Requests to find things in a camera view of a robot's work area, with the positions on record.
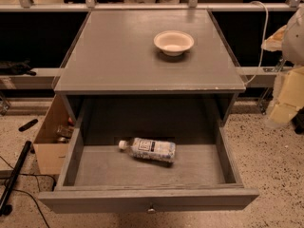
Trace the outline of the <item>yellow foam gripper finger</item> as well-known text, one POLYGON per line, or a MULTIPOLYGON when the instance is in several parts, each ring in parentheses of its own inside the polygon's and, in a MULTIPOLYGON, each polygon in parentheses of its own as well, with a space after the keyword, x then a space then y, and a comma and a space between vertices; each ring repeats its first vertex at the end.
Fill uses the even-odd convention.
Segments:
POLYGON ((273 35, 263 41, 261 47, 267 51, 281 51, 286 26, 279 28, 273 35))
POLYGON ((304 66, 279 72, 273 99, 267 108, 267 125, 283 126, 304 107, 304 66))

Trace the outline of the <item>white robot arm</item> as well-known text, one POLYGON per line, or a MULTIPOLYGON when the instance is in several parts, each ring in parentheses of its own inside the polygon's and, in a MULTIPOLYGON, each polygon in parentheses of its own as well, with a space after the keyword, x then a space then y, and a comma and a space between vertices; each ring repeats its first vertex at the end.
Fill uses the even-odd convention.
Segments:
POLYGON ((266 124, 281 127, 304 107, 304 8, 299 8, 261 47, 281 50, 283 59, 294 64, 293 69, 276 75, 273 99, 266 111, 266 124))

